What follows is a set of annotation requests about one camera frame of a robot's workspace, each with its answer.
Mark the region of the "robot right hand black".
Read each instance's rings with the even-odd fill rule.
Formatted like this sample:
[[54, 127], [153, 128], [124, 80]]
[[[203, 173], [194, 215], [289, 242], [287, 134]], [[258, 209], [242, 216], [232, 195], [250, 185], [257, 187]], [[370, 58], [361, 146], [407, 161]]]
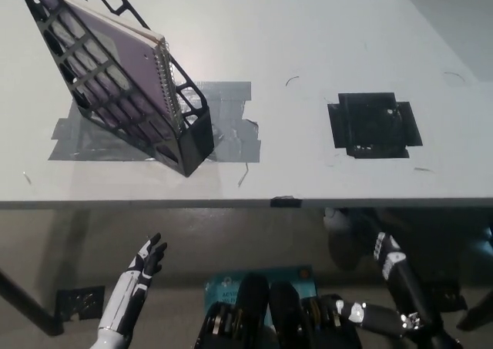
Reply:
[[385, 232], [374, 238], [374, 260], [381, 269], [396, 309], [338, 299], [338, 315], [364, 330], [392, 338], [407, 337], [419, 348], [450, 348], [455, 340], [444, 331], [438, 310], [424, 292], [404, 250]]

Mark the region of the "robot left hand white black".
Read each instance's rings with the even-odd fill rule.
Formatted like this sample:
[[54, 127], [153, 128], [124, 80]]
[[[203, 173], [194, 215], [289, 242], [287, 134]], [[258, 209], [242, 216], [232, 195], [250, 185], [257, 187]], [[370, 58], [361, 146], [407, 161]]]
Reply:
[[161, 233], [150, 237], [120, 275], [103, 312], [99, 329], [112, 331], [128, 339], [146, 301], [155, 274], [161, 271], [161, 261], [167, 248]]

